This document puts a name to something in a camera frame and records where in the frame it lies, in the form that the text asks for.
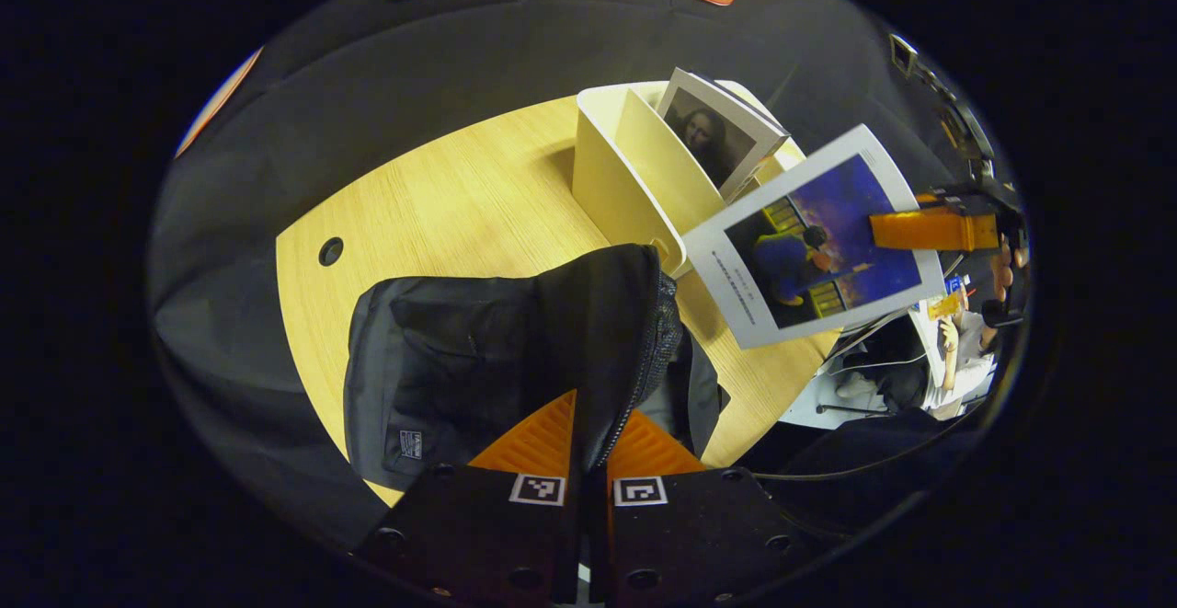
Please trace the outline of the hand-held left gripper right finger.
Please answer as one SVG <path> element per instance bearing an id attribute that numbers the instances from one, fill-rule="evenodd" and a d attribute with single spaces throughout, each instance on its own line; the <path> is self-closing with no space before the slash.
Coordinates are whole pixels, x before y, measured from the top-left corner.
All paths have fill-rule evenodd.
<path id="1" fill-rule="evenodd" d="M 591 600 L 739 604 L 812 559 L 806 533 L 744 468 L 706 468 L 640 410 L 601 470 Z"/>

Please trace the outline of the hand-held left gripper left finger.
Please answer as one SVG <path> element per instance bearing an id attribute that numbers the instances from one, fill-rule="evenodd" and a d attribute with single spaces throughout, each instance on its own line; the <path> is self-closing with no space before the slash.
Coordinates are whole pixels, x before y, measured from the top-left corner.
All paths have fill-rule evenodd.
<path id="1" fill-rule="evenodd" d="M 576 415 L 567 390 L 468 463 L 431 465 L 354 556 L 444 604 L 576 603 Z"/>

